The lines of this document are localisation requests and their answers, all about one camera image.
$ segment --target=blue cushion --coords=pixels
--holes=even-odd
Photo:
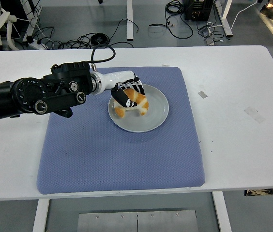
[[[110,92],[88,95],[73,116],[51,114],[37,188],[42,194],[170,189],[204,184],[202,155],[181,70],[176,67],[99,68],[132,70],[164,93],[169,114],[158,128],[127,132],[107,111]]]

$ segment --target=table top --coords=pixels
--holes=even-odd
[[[54,64],[90,56],[90,49],[0,52],[0,83],[42,78]],[[95,59],[109,56],[110,50],[98,49]],[[23,114],[0,120],[0,200],[273,188],[273,59],[265,47],[116,49],[113,60],[97,64],[144,66],[181,69],[200,141],[204,185],[42,195],[36,178],[49,115]]]

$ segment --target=ceramic plate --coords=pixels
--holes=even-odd
[[[155,87],[144,85],[146,98],[149,102],[148,112],[141,116],[138,110],[128,110],[125,117],[120,118],[114,109],[114,98],[108,102],[108,113],[113,122],[120,128],[135,133],[151,131],[159,127],[167,118],[169,104],[164,94]]]

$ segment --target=person's foot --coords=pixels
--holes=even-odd
[[[267,8],[266,5],[264,5],[260,10],[260,13],[273,20],[273,7]]]

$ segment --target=croissant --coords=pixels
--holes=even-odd
[[[135,109],[137,109],[137,110],[139,110],[141,116],[145,115],[147,113],[148,107],[149,107],[146,96],[144,96],[141,93],[136,92],[132,88],[124,89],[123,91],[128,96],[128,98],[130,100],[136,102],[137,105],[134,106],[134,107],[123,107],[117,101],[114,101],[115,113],[119,117],[123,118],[123,117],[125,117],[126,110],[135,110]]]

